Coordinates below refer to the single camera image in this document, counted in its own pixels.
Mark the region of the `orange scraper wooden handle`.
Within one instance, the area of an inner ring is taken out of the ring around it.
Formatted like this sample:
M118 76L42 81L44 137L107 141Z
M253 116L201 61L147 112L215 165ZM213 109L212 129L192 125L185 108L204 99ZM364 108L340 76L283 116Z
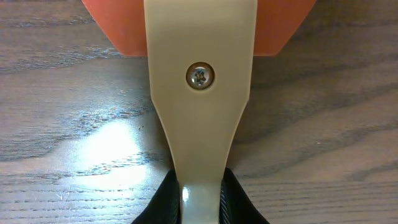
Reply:
M277 54L315 0L84 0L115 48L148 59L180 224L219 224L221 182L254 56Z

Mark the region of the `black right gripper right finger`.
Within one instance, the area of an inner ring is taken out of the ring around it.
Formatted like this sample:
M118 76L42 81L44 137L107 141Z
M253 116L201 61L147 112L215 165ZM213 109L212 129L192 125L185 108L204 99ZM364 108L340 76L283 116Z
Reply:
M221 182L219 224L270 224L252 204L229 168Z

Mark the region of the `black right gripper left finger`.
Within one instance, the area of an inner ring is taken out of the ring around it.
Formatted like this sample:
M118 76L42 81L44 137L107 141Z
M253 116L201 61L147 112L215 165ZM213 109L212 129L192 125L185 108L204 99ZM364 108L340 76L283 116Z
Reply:
M152 199L132 224L180 224L177 176L169 170Z

